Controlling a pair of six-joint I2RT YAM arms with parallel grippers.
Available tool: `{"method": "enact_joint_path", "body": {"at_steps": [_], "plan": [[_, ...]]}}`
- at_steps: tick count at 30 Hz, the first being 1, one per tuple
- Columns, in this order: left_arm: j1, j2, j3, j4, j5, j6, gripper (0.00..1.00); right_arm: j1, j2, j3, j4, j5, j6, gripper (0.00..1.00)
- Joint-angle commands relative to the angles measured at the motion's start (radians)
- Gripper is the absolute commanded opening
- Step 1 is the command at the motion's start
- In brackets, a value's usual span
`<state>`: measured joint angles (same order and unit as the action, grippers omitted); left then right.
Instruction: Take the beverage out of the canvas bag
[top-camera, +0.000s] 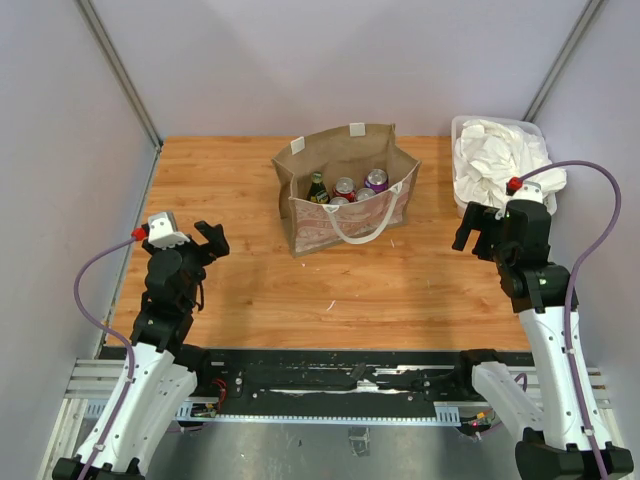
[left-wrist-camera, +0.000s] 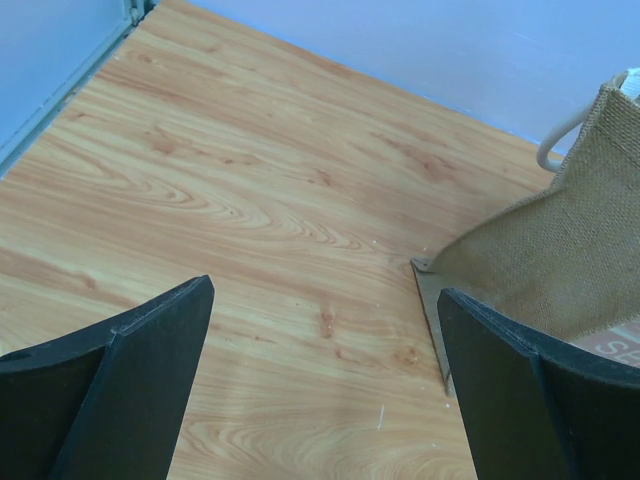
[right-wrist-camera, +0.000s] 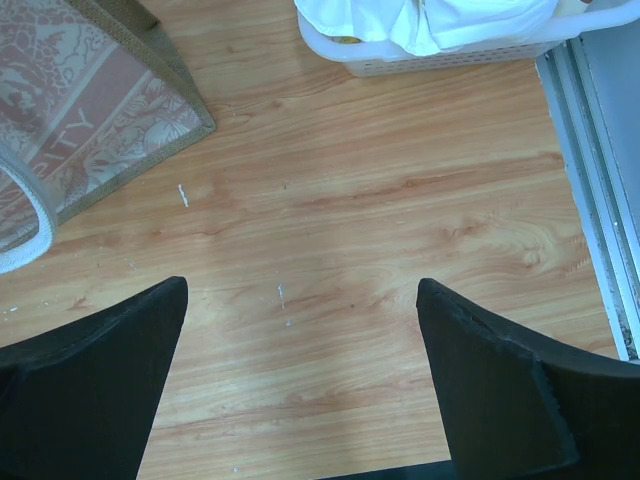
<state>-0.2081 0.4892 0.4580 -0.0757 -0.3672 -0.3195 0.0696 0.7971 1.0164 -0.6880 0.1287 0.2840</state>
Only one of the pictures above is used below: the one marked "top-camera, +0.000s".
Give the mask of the red cola can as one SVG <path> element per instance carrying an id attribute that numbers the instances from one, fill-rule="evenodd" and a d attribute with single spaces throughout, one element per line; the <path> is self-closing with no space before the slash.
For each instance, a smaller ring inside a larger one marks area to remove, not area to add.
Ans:
<path id="1" fill-rule="evenodd" d="M 355 182 L 349 177 L 340 177 L 336 180 L 333 187 L 334 196 L 342 196 L 349 200 L 349 202 L 355 202 L 356 185 Z"/>
<path id="2" fill-rule="evenodd" d="M 355 201 L 360 202 L 372 198 L 376 195 L 376 192 L 371 188 L 361 188 L 356 192 Z"/>

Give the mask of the burlap canvas tote bag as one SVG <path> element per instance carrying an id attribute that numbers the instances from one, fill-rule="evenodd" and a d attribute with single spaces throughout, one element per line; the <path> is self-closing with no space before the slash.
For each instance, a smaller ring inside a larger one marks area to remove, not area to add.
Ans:
<path id="1" fill-rule="evenodd" d="M 301 136 L 272 163 L 294 257 L 369 243 L 406 224 L 421 165 L 397 145 L 393 124 L 374 123 Z"/>

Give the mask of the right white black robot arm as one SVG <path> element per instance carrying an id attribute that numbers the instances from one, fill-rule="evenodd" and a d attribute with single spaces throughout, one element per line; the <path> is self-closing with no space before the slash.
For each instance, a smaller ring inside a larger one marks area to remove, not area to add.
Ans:
<path id="1" fill-rule="evenodd" d="M 515 440 L 523 479 L 621 479 L 634 470 L 631 452 L 614 444 L 602 419 L 579 344 L 577 297 L 570 272 L 549 259 L 551 216 L 532 200 L 505 211 L 468 204 L 452 245 L 495 264 L 500 285 L 528 338 L 542 403 L 528 396 L 491 351 L 471 352 L 453 375 L 455 392 L 483 397 Z"/>

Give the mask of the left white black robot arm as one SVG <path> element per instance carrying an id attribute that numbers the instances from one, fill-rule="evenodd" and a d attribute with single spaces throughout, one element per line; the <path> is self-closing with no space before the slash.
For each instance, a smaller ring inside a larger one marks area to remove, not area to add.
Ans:
<path id="1" fill-rule="evenodd" d="M 92 257 L 89 266 L 135 243 L 149 255 L 141 306 L 129 338 L 97 320 L 83 302 L 83 316 L 118 339 L 126 350 L 121 373 L 92 432 L 71 458 L 54 466 L 55 479 L 142 479 L 175 414 L 192 394 L 214 383 L 210 353 L 188 345 L 193 314 L 204 307 L 206 268 L 230 253 L 222 225 L 198 221 L 197 243 L 179 230 L 174 215 L 152 215 L 130 237 Z"/>

